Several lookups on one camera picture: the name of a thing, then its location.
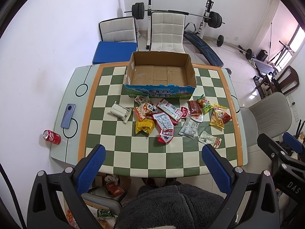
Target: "yellow snack package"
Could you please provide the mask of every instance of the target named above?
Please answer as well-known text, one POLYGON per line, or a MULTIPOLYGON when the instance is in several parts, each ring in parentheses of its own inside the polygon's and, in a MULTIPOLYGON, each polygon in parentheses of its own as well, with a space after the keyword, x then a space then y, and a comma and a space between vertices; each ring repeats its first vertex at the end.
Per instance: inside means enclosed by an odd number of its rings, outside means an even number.
POLYGON ((210 120, 209 124, 213 125, 213 126, 218 126, 222 129, 224 129, 225 126, 224 126, 224 122, 222 121, 222 119, 223 119, 227 109, 228 109, 227 107, 214 103, 214 111, 211 116, 211 120, 210 120))
POLYGON ((139 131, 144 131, 150 135, 152 130, 155 127, 155 123, 151 119, 144 119, 142 121, 137 121, 135 123, 135 133, 137 134, 139 131))

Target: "weight plate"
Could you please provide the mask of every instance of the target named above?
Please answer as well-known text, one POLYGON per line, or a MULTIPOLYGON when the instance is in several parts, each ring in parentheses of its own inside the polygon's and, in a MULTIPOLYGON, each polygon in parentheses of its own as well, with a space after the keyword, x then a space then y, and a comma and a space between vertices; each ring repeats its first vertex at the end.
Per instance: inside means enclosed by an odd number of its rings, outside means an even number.
POLYGON ((132 5, 132 16, 135 17, 135 5, 132 5))
POLYGON ((222 16, 219 14, 220 17, 220 23, 219 23, 219 27, 222 25, 222 16))
POLYGON ((144 19, 144 2, 139 3, 139 19, 143 20, 144 19))
POLYGON ((216 14, 217 14, 217 22, 216 22, 215 28, 218 28, 218 27, 220 27, 220 24, 221 24, 221 22, 220 22, 221 16, 219 13, 216 13, 216 14))
POLYGON ((249 48, 246 53, 246 59, 250 60, 253 56, 253 51, 249 48))
POLYGON ((224 36, 223 35, 219 35, 218 38, 217 38, 217 46, 221 47, 223 42, 224 42, 224 36))
POLYGON ((139 3, 138 2, 135 3, 134 10, 135 10, 135 19, 139 20, 140 18, 139 18, 139 3))
POLYGON ((217 23, 217 14, 213 11, 210 12, 209 17, 211 19, 208 20, 208 26, 215 28, 215 25, 217 23))

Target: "cardboard box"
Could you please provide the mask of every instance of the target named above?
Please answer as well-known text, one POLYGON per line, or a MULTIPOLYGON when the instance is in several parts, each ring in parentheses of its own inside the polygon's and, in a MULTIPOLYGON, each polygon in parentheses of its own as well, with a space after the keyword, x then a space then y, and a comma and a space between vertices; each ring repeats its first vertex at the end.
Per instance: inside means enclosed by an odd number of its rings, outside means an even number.
POLYGON ((179 99, 190 99, 197 87, 190 56, 176 52, 134 52, 124 85, 130 97, 179 99))

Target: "soda can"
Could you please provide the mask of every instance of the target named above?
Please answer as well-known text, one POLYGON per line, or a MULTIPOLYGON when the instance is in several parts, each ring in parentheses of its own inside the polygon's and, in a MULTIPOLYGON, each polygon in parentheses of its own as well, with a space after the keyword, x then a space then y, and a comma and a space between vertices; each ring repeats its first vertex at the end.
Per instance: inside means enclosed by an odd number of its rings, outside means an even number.
POLYGON ((59 134, 57 134, 56 132, 53 132, 51 130, 45 130, 43 132, 43 138, 45 139, 45 141, 49 141, 52 144, 55 145, 59 145, 60 141, 61 141, 61 137, 59 134))

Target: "blue smartphone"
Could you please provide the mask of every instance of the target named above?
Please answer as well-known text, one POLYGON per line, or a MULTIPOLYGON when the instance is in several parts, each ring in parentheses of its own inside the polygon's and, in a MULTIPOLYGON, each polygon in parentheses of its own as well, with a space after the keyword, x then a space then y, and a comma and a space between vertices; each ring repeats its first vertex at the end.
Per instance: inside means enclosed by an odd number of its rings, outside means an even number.
POLYGON ((75 109, 75 104, 70 104, 70 103, 67 104, 65 113, 63 115, 63 120, 61 121, 61 125, 60 125, 61 127, 67 129, 69 128, 74 113, 74 109, 75 109))

